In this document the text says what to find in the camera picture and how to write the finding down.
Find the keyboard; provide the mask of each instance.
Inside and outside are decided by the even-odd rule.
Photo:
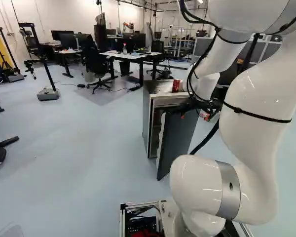
[[[146,55],[149,55],[151,53],[147,52],[147,51],[144,51],[144,50],[136,50],[137,53],[139,54],[146,54]]]

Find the black office chair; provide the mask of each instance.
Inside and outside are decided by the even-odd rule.
[[[82,47],[82,56],[83,64],[85,65],[87,72],[94,73],[95,77],[99,79],[97,82],[88,84],[87,88],[95,85],[92,89],[92,94],[94,94],[94,91],[100,86],[110,90],[111,87],[108,86],[108,84],[112,83],[112,79],[109,78],[102,80],[105,74],[109,72],[109,62],[106,60],[106,56],[99,54],[95,44]]]
[[[36,56],[39,55],[38,53],[38,45],[36,44],[35,38],[33,36],[26,36],[25,37],[25,41],[26,41],[26,47],[28,48],[28,51],[31,54],[34,54]]]

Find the floor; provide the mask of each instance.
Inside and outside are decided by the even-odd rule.
[[[138,65],[131,67],[138,75]],[[61,91],[57,101],[36,98],[48,85],[42,67],[36,69],[37,80],[28,76],[0,85],[5,109],[0,140],[20,137],[7,147],[0,167],[0,237],[116,237],[120,203],[171,195],[168,177],[158,182],[154,162],[145,158],[142,90],[127,93],[122,88],[133,84],[116,79],[114,90],[122,90],[91,94],[74,86],[84,82],[79,67],[70,67],[73,79],[63,76],[60,66],[49,68]],[[186,74],[172,72],[176,78]],[[214,123],[199,119],[191,149]],[[219,133],[199,154],[237,162]],[[256,237],[296,237],[296,114],[280,146],[277,167],[279,213],[267,225],[250,227]]]

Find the red can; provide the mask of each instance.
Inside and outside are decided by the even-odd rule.
[[[178,92],[180,87],[180,79],[173,79],[172,92]]]

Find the computer monitor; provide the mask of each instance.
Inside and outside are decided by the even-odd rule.
[[[60,40],[59,34],[73,34],[73,31],[51,31],[53,40]]]
[[[146,34],[136,34],[132,38],[135,48],[145,48],[146,47]]]
[[[79,46],[83,50],[85,47],[93,47],[94,41],[90,34],[74,34],[74,38],[77,38],[79,41]]]
[[[126,38],[131,38],[134,35],[135,35],[135,33],[126,33],[126,32],[123,33],[123,36],[126,37]]]
[[[62,48],[77,49],[77,43],[75,41],[74,34],[59,34],[59,38],[60,38]]]
[[[107,35],[114,36],[116,35],[116,30],[115,29],[106,29]]]
[[[81,48],[93,44],[92,36],[88,34],[59,34],[59,36],[62,48],[77,49],[76,39]]]
[[[107,27],[104,12],[95,18],[97,24],[94,25],[94,36],[99,52],[105,52],[108,48]]]

